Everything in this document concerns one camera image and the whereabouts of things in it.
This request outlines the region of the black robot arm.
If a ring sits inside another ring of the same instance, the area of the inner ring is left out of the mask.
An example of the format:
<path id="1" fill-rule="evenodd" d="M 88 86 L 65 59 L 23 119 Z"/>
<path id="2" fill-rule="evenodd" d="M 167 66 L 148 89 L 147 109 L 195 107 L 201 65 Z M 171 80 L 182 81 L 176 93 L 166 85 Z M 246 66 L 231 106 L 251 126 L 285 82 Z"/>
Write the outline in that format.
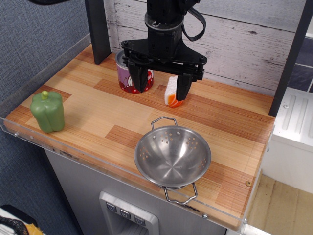
<path id="1" fill-rule="evenodd" d="M 191 84 L 202 80 L 207 58 L 190 49 L 183 42 L 183 24 L 187 13 L 195 16 L 203 26 L 206 21 L 193 7 L 196 0 L 149 0 L 145 14 L 148 38 L 125 40 L 123 61 L 128 67 L 133 85 L 143 92 L 149 69 L 178 76 L 176 98 L 185 100 Z"/>

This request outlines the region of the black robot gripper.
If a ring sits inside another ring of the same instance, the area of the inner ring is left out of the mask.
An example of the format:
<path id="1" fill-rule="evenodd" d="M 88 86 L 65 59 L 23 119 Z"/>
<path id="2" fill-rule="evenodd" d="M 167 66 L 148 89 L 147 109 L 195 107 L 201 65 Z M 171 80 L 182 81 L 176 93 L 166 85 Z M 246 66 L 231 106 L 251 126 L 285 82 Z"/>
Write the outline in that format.
<path id="1" fill-rule="evenodd" d="M 134 87 L 144 92 L 148 69 L 179 75 L 176 99 L 186 99 L 193 81 L 202 80 L 207 58 L 190 49 L 182 40 L 182 29 L 157 31 L 148 29 L 147 39 L 124 40 L 124 61 Z"/>

